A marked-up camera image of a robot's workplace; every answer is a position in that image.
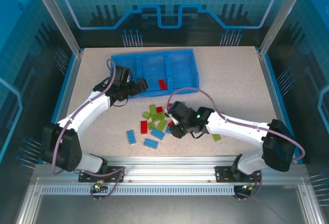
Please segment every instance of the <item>metal base plate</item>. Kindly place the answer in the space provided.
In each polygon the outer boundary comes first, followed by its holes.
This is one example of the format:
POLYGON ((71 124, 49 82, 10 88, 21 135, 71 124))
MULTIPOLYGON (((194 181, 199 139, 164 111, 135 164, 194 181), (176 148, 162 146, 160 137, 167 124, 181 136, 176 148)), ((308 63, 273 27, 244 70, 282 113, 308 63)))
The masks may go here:
MULTIPOLYGON (((109 166, 107 168, 107 174, 110 172, 113 172, 117 169, 121 168, 120 166, 109 166)), ((112 175, 111 177, 105 179, 105 183, 115 183, 117 182, 119 176, 120 176, 120 171, 112 175)), ((124 174, 122 175, 121 179, 119 180, 119 183, 123 182, 124 174)), ((78 181, 81 183, 95 183, 97 180, 101 179, 100 177, 95 177, 91 176, 89 174, 80 174, 78 181)))
MULTIPOLYGON (((234 178, 231 172, 231 166, 216 166, 215 167, 215 175, 217 183, 241 183, 234 178)), ((260 176, 257 176, 257 182, 260 182, 260 176)), ((243 180, 244 183, 253 183, 255 179, 253 176, 246 177, 243 180)))

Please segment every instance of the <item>perforated metal strip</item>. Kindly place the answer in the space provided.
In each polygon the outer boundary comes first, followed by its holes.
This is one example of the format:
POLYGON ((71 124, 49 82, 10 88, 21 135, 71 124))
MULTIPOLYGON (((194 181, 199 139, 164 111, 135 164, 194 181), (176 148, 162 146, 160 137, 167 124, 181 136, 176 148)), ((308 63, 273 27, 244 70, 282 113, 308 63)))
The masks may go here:
MULTIPOLYGON (((112 189, 95 194, 105 195, 112 189)), ((42 195, 89 195, 89 185, 46 185, 42 195)), ((233 186, 223 185, 119 185, 113 195, 234 195, 233 186)))

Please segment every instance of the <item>blue plastic bin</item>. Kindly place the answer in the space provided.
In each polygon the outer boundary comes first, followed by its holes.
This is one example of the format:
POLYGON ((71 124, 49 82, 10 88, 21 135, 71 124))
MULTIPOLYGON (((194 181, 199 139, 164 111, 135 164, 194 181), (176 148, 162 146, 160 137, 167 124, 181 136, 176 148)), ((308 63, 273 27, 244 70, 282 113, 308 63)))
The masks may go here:
MULTIPOLYGON (((182 87, 199 88, 199 73, 192 49, 113 55, 116 65, 130 68, 133 80, 145 78, 149 89, 134 98, 166 96, 182 87), (168 90, 161 90, 163 79, 168 90)), ((184 90, 179 94, 196 92, 184 90)))

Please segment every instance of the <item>speckled work surface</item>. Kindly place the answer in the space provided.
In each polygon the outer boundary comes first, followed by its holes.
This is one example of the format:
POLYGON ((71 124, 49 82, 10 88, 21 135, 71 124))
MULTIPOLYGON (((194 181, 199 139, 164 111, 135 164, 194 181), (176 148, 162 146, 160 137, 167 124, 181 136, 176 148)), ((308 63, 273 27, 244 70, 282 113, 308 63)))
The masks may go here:
MULTIPOLYGON (((68 113, 74 111, 90 95, 93 87, 108 76, 106 59, 111 55, 142 51, 175 50, 159 48, 86 48, 72 93, 68 113)), ((270 122, 275 112, 254 47, 193 47, 200 77, 200 88, 209 93, 219 109, 240 119, 270 122)), ((164 107, 168 96, 131 99, 124 107, 111 107, 103 112, 85 131, 81 146, 99 156, 214 156, 246 153, 254 147, 222 136, 214 142, 211 135, 193 139, 186 135, 176 139, 166 134, 162 141, 149 134, 140 134, 140 121, 150 104, 164 107), (133 129, 137 143, 129 145, 126 131, 133 129), (143 145, 144 139, 159 141, 158 148, 143 145)), ((212 107, 203 94, 174 96, 197 110, 212 107)))

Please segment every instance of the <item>green lego brick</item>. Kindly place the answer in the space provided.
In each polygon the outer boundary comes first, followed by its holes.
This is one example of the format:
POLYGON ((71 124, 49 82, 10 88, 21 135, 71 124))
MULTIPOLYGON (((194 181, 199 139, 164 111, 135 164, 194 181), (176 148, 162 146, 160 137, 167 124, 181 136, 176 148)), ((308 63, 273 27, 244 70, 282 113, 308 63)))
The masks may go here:
POLYGON ((148 128, 149 128, 149 130, 153 130, 155 128, 154 123, 153 122, 149 122, 148 123, 148 128))
POLYGON ((151 114, 151 116, 156 114, 155 104, 150 105, 150 114, 151 114))
POLYGON ((151 115, 152 121, 163 120, 164 118, 165 118, 164 113, 158 113, 158 114, 155 114, 155 115, 151 115))
POLYGON ((151 114, 149 112, 144 112, 143 117, 148 120, 151 117, 151 114))
POLYGON ((157 130, 163 131, 164 127, 166 126, 166 120, 160 120, 159 124, 156 126, 157 130))
POLYGON ((222 138, 219 134, 211 134, 215 142, 220 141, 222 138))

